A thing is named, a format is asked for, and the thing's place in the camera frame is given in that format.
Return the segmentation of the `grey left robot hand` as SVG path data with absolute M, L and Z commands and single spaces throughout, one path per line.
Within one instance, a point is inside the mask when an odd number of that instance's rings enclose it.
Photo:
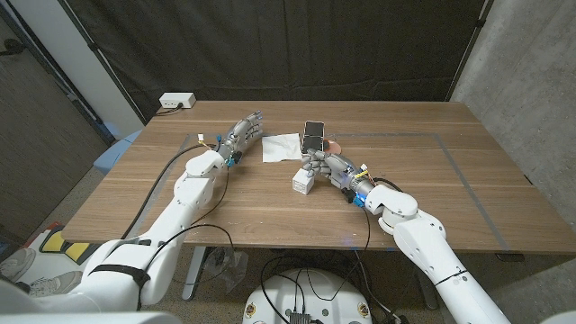
M 217 152 L 229 160 L 242 153 L 262 136 L 262 112 L 256 111 L 233 125 L 221 140 Z

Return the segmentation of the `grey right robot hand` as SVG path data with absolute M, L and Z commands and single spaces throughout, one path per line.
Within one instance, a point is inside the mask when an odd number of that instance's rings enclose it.
M 312 148 L 302 158 L 302 168 L 307 177 L 325 176 L 336 188 L 347 189 L 357 194 L 368 195 L 375 185 L 367 175 L 346 157 Z

